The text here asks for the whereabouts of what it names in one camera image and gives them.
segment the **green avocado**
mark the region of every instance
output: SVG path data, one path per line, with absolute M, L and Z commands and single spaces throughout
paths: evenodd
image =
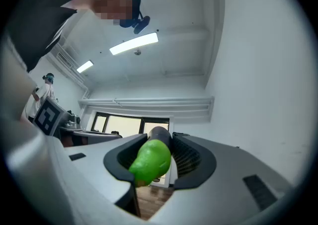
M 154 179 L 163 176 L 170 168 L 171 153 L 160 140 L 150 140 L 139 149 L 137 158 L 129 171 L 135 176 L 135 186 L 149 185 Z

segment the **wooden floor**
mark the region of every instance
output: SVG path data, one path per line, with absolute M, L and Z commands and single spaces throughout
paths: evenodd
M 141 219 L 148 220 L 171 197 L 173 188 L 145 186 L 136 188 Z

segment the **rectangular light fixture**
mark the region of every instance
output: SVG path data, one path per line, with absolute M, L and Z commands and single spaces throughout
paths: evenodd
M 91 67 L 91 66 L 93 66 L 93 63 L 92 63 L 91 60 L 90 60 L 90 61 L 84 63 L 81 67 L 79 67 L 79 68 L 77 69 L 77 71 L 78 71 L 79 73 L 81 73 L 81 72 L 87 70 L 87 69 L 88 69 L 89 67 Z
M 151 34 L 147 34 L 147 35 L 140 36 L 138 38 L 123 42 L 122 44 L 112 47 L 109 50 L 113 55 L 117 55 L 126 50 L 138 48 L 140 46 L 155 43 L 155 42 L 158 42 L 158 37 L 157 37 L 157 34 L 154 32 Z

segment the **ceiling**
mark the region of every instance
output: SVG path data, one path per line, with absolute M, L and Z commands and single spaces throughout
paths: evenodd
M 82 75 L 96 84 L 208 74 L 207 55 L 213 36 L 213 0 L 142 0 L 141 13 L 151 18 L 139 35 L 133 28 L 112 25 L 91 11 L 75 14 L 66 24 L 60 45 L 78 66 L 92 60 Z M 109 49 L 123 41 L 156 32 L 159 42 L 113 56 Z

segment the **person in white shirt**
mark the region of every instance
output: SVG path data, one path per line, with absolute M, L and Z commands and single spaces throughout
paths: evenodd
M 49 96 L 50 98 L 55 99 L 53 89 L 54 75 L 52 73 L 47 73 L 47 75 L 43 76 L 42 78 L 44 79 L 44 85 L 41 86 L 41 88 L 39 88 L 37 91 L 34 90 L 32 92 L 34 101 L 28 117 L 31 123 L 33 122 L 34 117 L 43 104 L 45 98 Z

